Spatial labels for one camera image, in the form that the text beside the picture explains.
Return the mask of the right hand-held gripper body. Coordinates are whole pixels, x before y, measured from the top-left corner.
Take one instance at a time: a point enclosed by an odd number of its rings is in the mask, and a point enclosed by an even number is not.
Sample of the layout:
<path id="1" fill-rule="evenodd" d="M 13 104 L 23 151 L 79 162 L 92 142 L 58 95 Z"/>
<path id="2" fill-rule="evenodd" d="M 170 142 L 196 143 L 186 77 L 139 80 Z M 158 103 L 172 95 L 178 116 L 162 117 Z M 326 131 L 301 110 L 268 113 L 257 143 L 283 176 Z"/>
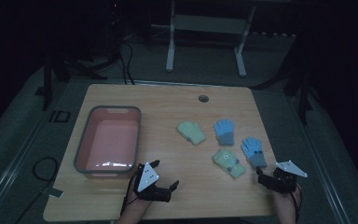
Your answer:
<path id="1" fill-rule="evenodd" d="M 276 168 L 281 169 L 282 174 L 280 176 L 270 176 L 264 174 L 264 183 L 261 185 L 281 194 L 294 192 L 297 184 L 296 178 L 298 176 L 308 176 L 306 172 L 300 169 L 292 161 L 277 162 Z"/>

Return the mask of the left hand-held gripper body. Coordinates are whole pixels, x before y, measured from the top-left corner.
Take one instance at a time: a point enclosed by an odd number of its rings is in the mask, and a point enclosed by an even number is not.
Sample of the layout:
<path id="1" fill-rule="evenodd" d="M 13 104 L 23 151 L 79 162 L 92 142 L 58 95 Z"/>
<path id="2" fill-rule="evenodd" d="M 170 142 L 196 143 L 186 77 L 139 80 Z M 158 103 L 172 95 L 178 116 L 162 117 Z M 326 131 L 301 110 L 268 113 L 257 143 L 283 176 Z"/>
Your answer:
<path id="1" fill-rule="evenodd" d="M 150 163 L 138 165 L 133 191 L 141 200 L 168 203 L 172 194 L 156 185 L 159 175 L 155 171 L 156 167 L 152 168 Z"/>

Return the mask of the blue glove with dark buttons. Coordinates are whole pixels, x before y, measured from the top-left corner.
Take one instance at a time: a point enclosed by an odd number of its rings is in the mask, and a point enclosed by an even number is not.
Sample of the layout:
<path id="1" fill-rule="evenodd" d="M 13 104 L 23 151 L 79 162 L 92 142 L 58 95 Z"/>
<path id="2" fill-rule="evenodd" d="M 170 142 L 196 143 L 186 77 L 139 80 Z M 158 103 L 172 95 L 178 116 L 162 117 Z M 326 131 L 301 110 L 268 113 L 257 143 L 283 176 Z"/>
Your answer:
<path id="1" fill-rule="evenodd" d="M 260 140 L 253 137 L 243 139 L 241 150 L 253 168 L 267 166 Z"/>

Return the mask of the person's right hand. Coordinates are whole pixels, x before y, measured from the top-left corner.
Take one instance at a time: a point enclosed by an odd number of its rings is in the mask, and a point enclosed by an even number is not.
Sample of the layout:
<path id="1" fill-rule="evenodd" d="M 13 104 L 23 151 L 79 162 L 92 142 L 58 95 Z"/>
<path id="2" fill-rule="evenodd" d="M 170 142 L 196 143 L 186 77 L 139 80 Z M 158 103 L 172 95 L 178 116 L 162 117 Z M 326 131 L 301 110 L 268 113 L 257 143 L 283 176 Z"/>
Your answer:
<path id="1" fill-rule="evenodd" d="M 272 199 L 277 216 L 296 217 L 302 204 L 301 187 L 297 185 L 294 192 L 287 194 L 273 191 Z"/>

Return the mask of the person's left hand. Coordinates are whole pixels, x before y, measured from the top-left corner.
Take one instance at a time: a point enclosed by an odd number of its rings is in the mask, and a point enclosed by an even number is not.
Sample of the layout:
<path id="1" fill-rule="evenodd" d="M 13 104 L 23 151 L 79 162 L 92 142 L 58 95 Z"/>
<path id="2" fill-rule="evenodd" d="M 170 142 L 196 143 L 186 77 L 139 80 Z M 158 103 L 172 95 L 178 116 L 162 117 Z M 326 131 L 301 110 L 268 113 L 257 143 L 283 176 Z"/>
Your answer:
<path id="1" fill-rule="evenodd" d="M 151 204 L 151 201 L 138 199 L 137 195 L 131 189 L 122 217 L 138 217 L 143 219 L 147 209 Z"/>

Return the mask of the green glove with face pattern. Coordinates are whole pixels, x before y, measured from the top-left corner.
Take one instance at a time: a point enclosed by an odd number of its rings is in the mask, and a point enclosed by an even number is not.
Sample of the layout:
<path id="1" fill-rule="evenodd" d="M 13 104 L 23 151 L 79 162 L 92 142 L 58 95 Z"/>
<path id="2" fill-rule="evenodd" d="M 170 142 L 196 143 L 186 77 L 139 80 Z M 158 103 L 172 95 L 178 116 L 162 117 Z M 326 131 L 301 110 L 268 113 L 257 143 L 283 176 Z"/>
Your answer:
<path id="1" fill-rule="evenodd" d="M 246 173 L 246 168 L 240 163 L 240 160 L 232 150 L 219 149 L 213 155 L 213 161 L 235 179 Z"/>

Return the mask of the pale green knitted glove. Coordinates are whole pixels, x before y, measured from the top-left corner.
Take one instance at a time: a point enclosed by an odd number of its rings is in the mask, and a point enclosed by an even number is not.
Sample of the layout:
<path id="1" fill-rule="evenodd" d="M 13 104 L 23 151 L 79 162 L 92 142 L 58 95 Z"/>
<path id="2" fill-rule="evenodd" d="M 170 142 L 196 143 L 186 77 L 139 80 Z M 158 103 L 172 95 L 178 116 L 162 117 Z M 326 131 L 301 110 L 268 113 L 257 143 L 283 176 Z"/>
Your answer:
<path id="1" fill-rule="evenodd" d="M 178 124 L 177 132 L 181 134 L 187 141 L 191 142 L 194 146 L 198 145 L 206 139 L 199 124 L 193 121 L 184 121 Z"/>

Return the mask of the pink basin with grey rim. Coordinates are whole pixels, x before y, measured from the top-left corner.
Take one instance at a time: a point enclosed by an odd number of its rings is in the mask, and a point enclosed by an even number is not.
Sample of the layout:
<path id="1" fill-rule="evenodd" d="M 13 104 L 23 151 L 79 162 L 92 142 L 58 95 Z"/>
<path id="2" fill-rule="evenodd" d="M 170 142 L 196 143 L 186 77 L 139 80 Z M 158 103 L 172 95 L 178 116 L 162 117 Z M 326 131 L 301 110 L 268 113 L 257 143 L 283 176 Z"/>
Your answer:
<path id="1" fill-rule="evenodd" d="M 74 158 L 75 169 L 87 178 L 129 178 L 136 166 L 141 117 L 136 106 L 93 107 Z"/>

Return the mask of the blue knitted glove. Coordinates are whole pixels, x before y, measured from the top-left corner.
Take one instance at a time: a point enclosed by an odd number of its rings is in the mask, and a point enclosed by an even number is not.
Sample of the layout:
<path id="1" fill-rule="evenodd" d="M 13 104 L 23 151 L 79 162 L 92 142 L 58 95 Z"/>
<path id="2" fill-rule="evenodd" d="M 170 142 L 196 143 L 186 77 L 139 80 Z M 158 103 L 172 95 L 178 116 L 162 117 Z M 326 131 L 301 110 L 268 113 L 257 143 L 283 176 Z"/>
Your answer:
<path id="1" fill-rule="evenodd" d="M 220 119 L 213 126 L 216 139 L 220 146 L 234 145 L 234 122 L 230 119 Z"/>

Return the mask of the grey tape piece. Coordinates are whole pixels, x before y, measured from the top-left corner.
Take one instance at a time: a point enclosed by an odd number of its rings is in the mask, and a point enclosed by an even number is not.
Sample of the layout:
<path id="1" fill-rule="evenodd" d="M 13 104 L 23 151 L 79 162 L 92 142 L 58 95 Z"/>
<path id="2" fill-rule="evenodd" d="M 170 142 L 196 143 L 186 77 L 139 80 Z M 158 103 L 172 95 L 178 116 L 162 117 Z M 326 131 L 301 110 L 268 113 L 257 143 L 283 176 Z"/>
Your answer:
<path id="1" fill-rule="evenodd" d="M 59 189 L 55 189 L 53 187 L 47 187 L 41 191 L 42 194 L 47 195 L 49 197 L 61 198 L 63 195 L 63 191 Z"/>

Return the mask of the white metal desk frame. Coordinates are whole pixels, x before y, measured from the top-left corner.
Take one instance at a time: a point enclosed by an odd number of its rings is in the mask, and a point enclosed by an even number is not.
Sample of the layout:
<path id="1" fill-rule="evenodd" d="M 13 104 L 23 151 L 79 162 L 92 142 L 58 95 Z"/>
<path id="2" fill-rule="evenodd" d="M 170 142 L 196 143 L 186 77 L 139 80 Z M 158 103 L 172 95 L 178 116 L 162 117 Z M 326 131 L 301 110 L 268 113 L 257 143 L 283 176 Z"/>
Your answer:
<path id="1" fill-rule="evenodd" d="M 250 28 L 256 11 L 256 6 L 251 6 L 247 13 L 246 19 L 230 19 L 230 18 L 217 18 L 208 16 L 196 16 L 177 14 L 175 11 L 176 0 L 171 0 L 171 14 L 170 14 L 170 39 L 167 53 L 167 61 L 165 70 L 172 72 L 174 67 L 175 56 L 175 31 L 196 31 L 206 33 L 219 33 L 240 35 L 241 41 L 234 48 L 234 56 L 240 77 L 246 77 L 247 72 L 244 65 L 242 52 L 245 42 L 250 33 Z"/>

